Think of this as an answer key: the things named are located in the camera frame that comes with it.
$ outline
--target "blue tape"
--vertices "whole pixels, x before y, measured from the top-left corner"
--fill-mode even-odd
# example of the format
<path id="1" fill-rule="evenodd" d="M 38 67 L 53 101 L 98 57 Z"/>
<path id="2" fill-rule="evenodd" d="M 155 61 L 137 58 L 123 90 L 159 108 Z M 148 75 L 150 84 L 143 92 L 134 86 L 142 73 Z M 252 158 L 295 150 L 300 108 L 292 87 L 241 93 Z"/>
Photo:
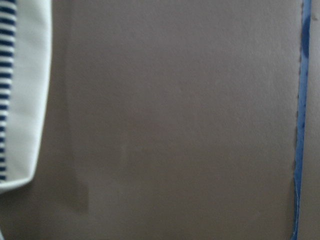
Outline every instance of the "blue tape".
<path id="1" fill-rule="evenodd" d="M 291 240 L 298 239 L 299 209 L 301 196 L 302 166 L 305 141 L 305 121 L 308 89 L 309 68 L 309 39 L 310 39 L 311 0 L 303 1 L 302 10 L 302 34 L 301 34 L 301 64 L 297 118 L 297 140 L 295 149 L 294 170 L 294 223 Z"/>

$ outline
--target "blue edge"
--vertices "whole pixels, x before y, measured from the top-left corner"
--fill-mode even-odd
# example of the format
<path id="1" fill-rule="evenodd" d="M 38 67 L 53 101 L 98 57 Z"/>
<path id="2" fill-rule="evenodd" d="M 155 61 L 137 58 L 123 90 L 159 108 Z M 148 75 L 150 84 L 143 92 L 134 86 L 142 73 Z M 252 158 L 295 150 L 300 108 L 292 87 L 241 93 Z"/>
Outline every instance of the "blue edge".
<path id="1" fill-rule="evenodd" d="M 308 89 L 309 68 L 309 38 L 310 38 L 311 0 L 303 1 L 302 9 L 302 34 L 301 34 L 301 65 L 299 81 L 297 140 L 295 149 L 294 170 L 294 223 L 291 240 L 298 239 L 299 209 L 301 196 L 302 166 L 305 141 L 305 121 Z"/>

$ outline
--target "textured surface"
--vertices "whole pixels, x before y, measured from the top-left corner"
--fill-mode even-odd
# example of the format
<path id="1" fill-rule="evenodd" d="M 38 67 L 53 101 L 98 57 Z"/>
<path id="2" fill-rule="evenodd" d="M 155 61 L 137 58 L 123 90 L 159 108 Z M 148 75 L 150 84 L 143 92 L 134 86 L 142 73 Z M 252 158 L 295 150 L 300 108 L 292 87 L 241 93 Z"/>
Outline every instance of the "textured surface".
<path id="1" fill-rule="evenodd" d="M 301 1 L 54 1 L 32 185 L 10 239 L 285 240 Z"/>

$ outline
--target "striped fabric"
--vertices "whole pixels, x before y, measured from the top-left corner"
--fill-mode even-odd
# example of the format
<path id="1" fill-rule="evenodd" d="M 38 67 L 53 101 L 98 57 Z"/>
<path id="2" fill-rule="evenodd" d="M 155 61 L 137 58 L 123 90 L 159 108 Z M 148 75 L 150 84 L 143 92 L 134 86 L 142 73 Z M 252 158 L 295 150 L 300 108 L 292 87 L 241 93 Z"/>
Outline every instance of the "striped fabric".
<path id="1" fill-rule="evenodd" d="M 16 0 L 0 0 L 0 183 L 7 178 L 5 130 L 13 74 L 16 10 Z"/>

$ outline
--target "white fabric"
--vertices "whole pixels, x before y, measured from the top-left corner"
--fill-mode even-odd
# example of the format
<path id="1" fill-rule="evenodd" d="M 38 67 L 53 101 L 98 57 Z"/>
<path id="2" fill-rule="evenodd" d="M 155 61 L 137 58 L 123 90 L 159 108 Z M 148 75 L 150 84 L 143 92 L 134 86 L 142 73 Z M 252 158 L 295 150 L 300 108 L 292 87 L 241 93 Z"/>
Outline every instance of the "white fabric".
<path id="1" fill-rule="evenodd" d="M 7 180 L 0 184 L 0 193 L 27 184 L 35 174 L 47 104 L 51 42 L 51 1 L 17 1 L 6 127 Z"/>
<path id="2" fill-rule="evenodd" d="M 4 236 L 1 233 L 1 230 L 0 230 L 0 240 L 5 240 Z"/>

